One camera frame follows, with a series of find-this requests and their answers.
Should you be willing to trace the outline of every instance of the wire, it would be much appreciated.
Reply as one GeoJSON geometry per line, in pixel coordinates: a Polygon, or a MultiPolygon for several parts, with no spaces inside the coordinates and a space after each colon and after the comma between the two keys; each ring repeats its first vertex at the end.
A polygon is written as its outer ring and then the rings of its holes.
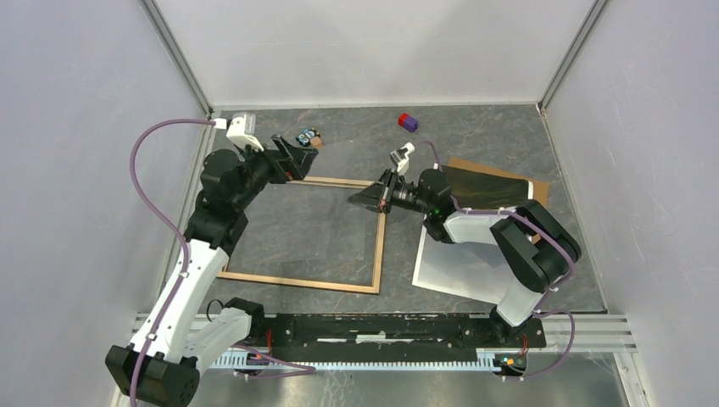
{"type": "Polygon", "coordinates": [[[257,354],[262,359],[268,360],[273,363],[277,363],[278,365],[284,365],[287,367],[293,367],[295,369],[299,369],[299,371],[289,371],[287,373],[279,373],[276,375],[268,375],[268,376],[250,376],[246,375],[245,378],[247,380],[259,380],[259,379],[279,379],[281,377],[291,377],[291,376],[304,376],[304,375],[311,375],[312,373],[315,373],[317,371],[317,368],[314,366],[305,366],[305,365],[298,365],[296,363],[287,362],[285,360],[279,360],[278,358],[273,358],[272,356],[269,356],[268,354],[262,354],[258,350],[255,350],[253,348],[250,348],[249,346],[242,344],[242,343],[235,343],[234,345],[236,348],[240,348],[243,350],[248,351],[252,354],[257,354]]]}
{"type": "Polygon", "coordinates": [[[555,315],[555,314],[566,314],[566,316],[569,317],[569,325],[571,327],[570,328],[571,330],[569,332],[569,342],[566,344],[566,348],[564,349],[564,352],[559,357],[559,359],[557,359],[550,367],[543,369],[541,371],[536,371],[534,373],[531,373],[529,375],[525,375],[522,377],[503,376],[503,378],[505,378],[506,380],[513,381],[513,382],[519,382],[522,380],[541,376],[545,373],[549,373],[549,372],[553,371],[554,369],[556,369],[557,367],[559,367],[562,363],[564,363],[564,360],[569,355],[569,351],[571,350],[572,344],[574,344],[574,337],[576,334],[576,324],[574,322],[574,316],[571,314],[571,312],[568,309],[563,309],[563,308],[562,309],[553,309],[553,310],[545,312],[543,314],[535,314],[534,316],[536,316],[539,319],[542,319],[542,318],[546,318],[550,315],[555,315]]]}
{"type": "MultiPolygon", "coordinates": [[[[135,161],[137,159],[137,151],[140,149],[140,146],[142,145],[142,142],[145,141],[146,138],[152,133],[153,131],[158,130],[161,127],[165,127],[166,125],[176,125],[176,124],[194,124],[194,125],[213,125],[214,122],[210,120],[196,120],[196,119],[174,119],[174,120],[166,120],[161,121],[156,125],[153,125],[149,129],[145,130],[139,138],[137,138],[137,141],[135,142],[135,145],[132,146],[132,151],[130,152],[130,178],[132,179],[132,185],[135,187],[135,190],[137,191],[137,195],[140,196],[140,199],[145,203],[145,205],[150,208],[150,210],[160,219],[163,223],[169,227],[172,232],[175,234],[175,237],[178,241],[180,241],[181,249],[182,249],[182,259],[181,260],[181,270],[180,274],[183,274],[187,272],[187,267],[190,264],[190,247],[187,245],[187,242],[185,242],[184,236],[182,236],[182,232],[180,232],[180,229],[175,226],[171,220],[167,218],[160,210],[150,201],[150,198],[148,198],[148,195],[145,194],[145,192],[142,190],[142,187],[140,186],[140,181],[137,180],[137,168],[135,165],[135,161]]],[[[170,293],[167,295],[167,299],[164,301],[162,306],[159,309],[159,312],[157,316],[155,317],[155,321],[150,327],[150,332],[148,335],[153,335],[157,332],[159,328],[159,324],[162,322],[162,318],[164,317],[164,314],[167,312],[167,309],[170,307],[170,303],[172,303],[172,299],[177,295],[177,291],[180,289],[180,285],[182,285],[182,282],[185,279],[183,277],[178,276],[175,280],[175,284],[172,286],[170,293]]],[[[150,344],[152,341],[145,337],[145,343],[142,345],[142,349],[140,350],[140,353],[137,356],[137,361],[135,362],[135,367],[132,370],[132,379],[130,380],[130,406],[131,407],[137,407],[137,382],[140,378],[140,370],[142,368],[142,361],[145,359],[145,354],[150,349],[150,344]]]]}
{"type": "Polygon", "coordinates": [[[210,321],[210,322],[212,322],[212,318],[209,317],[209,306],[212,305],[212,303],[215,301],[217,301],[217,303],[220,304],[220,307],[225,308],[225,305],[219,299],[215,298],[215,299],[210,300],[207,303],[207,309],[204,311],[205,316],[207,316],[207,321],[210,321]]]}
{"type": "Polygon", "coordinates": [[[521,358],[527,354],[527,351],[529,351],[529,342],[527,341],[527,335],[525,333],[521,336],[521,352],[519,353],[519,357],[521,358]]]}
{"type": "MultiPolygon", "coordinates": [[[[426,144],[430,148],[432,148],[432,152],[434,153],[434,159],[437,162],[437,167],[441,171],[442,170],[442,161],[439,158],[439,154],[437,152],[437,146],[435,146],[434,143],[430,142],[429,140],[424,140],[424,141],[418,142],[417,144],[426,144]]],[[[496,209],[494,209],[494,210],[492,210],[492,209],[463,209],[460,207],[459,203],[457,202],[457,198],[455,198],[454,196],[452,196],[451,198],[452,198],[452,203],[454,204],[454,208],[457,209],[458,212],[461,212],[461,213],[464,213],[467,215],[496,215],[496,214],[507,215],[507,216],[510,216],[510,217],[520,221],[524,226],[532,229],[532,231],[537,233],[542,239],[546,240],[547,243],[549,243],[549,245],[552,248],[554,248],[557,251],[557,253],[559,253],[561,255],[561,257],[566,261],[567,267],[569,268],[569,270],[563,277],[559,278],[556,282],[554,282],[554,285],[550,287],[550,290],[547,291],[539,299],[539,301],[537,302],[537,305],[535,305],[535,310],[532,312],[534,314],[534,316],[539,319],[545,318],[550,315],[555,315],[555,314],[566,314],[569,317],[571,330],[570,330],[570,334],[569,334],[569,342],[566,345],[566,349],[565,349],[564,353],[562,353],[562,355],[559,357],[559,359],[557,359],[554,362],[554,364],[552,364],[552,366],[550,366],[544,370],[541,370],[541,371],[538,371],[538,372],[535,372],[535,373],[532,373],[530,375],[526,375],[523,377],[510,377],[510,376],[503,376],[503,377],[508,380],[520,381],[520,380],[525,380],[525,379],[529,379],[532,377],[540,376],[544,373],[549,373],[550,371],[556,369],[559,365],[561,365],[564,362],[564,360],[566,359],[566,356],[569,354],[569,351],[571,350],[572,344],[574,344],[574,337],[576,334],[576,324],[574,322],[574,316],[572,316],[570,310],[563,309],[563,308],[562,309],[553,309],[553,310],[545,312],[545,313],[539,313],[538,309],[540,309],[540,306],[544,303],[544,301],[547,300],[547,297],[549,296],[550,293],[556,291],[556,288],[560,284],[563,284],[571,276],[574,275],[576,266],[574,265],[574,262],[571,260],[571,256],[548,233],[546,233],[545,231],[540,229],[538,226],[534,225],[531,221],[529,221],[529,219],[517,214],[516,212],[512,212],[509,210],[496,210],[496,209]]]]}

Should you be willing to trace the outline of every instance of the marble-patterned floor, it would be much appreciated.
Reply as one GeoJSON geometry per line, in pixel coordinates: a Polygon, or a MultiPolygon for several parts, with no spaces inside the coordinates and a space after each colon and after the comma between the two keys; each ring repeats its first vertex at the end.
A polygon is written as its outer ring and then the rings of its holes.
{"type": "MultiPolygon", "coordinates": [[[[223,112],[231,118],[235,112],[223,112]]],[[[549,211],[582,243],[564,181],[547,133],[534,106],[484,105],[412,108],[260,110],[255,136],[288,141],[317,128],[325,147],[311,176],[374,181],[389,168],[390,151],[407,141],[432,140],[442,161],[468,159],[550,182],[549,211]],[[397,125],[408,112],[420,122],[415,133],[397,125]]],[[[232,148],[218,132],[214,149],[232,148]]],[[[411,156],[407,181],[416,181],[434,158],[426,146],[411,156]]],[[[376,214],[345,203],[353,190],[268,186],[247,210],[248,229],[231,258],[231,271],[329,282],[369,284],[376,214]]],[[[387,216],[379,295],[339,293],[216,279],[203,302],[232,297],[261,303],[268,313],[324,312],[488,312],[491,304],[412,286],[421,215],[395,209],[387,216]]],[[[585,255],[577,273],[545,308],[604,309],[585,255]]]]}

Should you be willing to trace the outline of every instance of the white bracket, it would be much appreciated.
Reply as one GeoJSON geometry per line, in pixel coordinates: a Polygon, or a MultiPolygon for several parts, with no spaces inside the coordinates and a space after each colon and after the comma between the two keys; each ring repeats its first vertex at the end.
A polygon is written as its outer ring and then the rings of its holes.
{"type": "Polygon", "coordinates": [[[255,116],[251,113],[237,113],[232,116],[230,128],[227,129],[226,137],[233,144],[244,150],[246,146],[250,146],[253,150],[264,151],[262,143],[259,142],[254,134],[255,116]]]}

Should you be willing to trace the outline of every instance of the black bracket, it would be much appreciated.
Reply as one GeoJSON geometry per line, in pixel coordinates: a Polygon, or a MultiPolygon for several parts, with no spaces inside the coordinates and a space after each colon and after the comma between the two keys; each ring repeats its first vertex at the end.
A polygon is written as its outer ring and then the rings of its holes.
{"type": "MultiPolygon", "coordinates": [[[[582,256],[579,243],[534,199],[516,207],[518,215],[549,234],[570,256],[573,263],[582,256]]],[[[524,287],[535,293],[545,293],[549,285],[566,274],[569,265],[546,240],[537,243],[527,240],[536,233],[520,221],[507,217],[489,228],[512,272],[524,287]]]]}

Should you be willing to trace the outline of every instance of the gray floor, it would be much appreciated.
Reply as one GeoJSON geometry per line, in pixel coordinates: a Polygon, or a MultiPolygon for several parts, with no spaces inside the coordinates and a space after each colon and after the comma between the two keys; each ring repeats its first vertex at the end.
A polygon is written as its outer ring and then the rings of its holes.
{"type": "MultiPolygon", "coordinates": [[[[532,354],[537,369],[555,355],[532,354]]],[[[191,406],[628,406],[612,354],[571,354],[556,371],[502,383],[481,372],[322,371],[245,383],[229,371],[204,374],[191,406]]]]}
{"type": "MultiPolygon", "coordinates": [[[[234,112],[225,112],[230,118],[234,112]]],[[[533,106],[442,106],[413,108],[262,110],[256,136],[287,140],[316,127],[325,147],[312,176],[374,181],[390,166],[388,154],[407,141],[432,140],[442,160],[469,159],[551,182],[549,211],[582,241],[565,184],[542,121],[533,106]],[[408,111],[420,130],[408,133],[397,118],[408,111]]],[[[214,149],[231,148],[223,133],[214,149]]],[[[412,155],[408,181],[432,165],[429,148],[412,155]]],[[[248,208],[250,226],[231,259],[231,270],[331,282],[368,284],[371,280],[376,215],[344,200],[352,190],[306,186],[269,186],[248,208]]],[[[217,279],[212,298],[259,302],[267,312],[487,312],[486,304],[411,285],[421,215],[394,210],[387,217],[379,295],[338,293],[217,279]]],[[[546,308],[602,310],[602,299],[588,262],[547,303],[546,308]]]]}

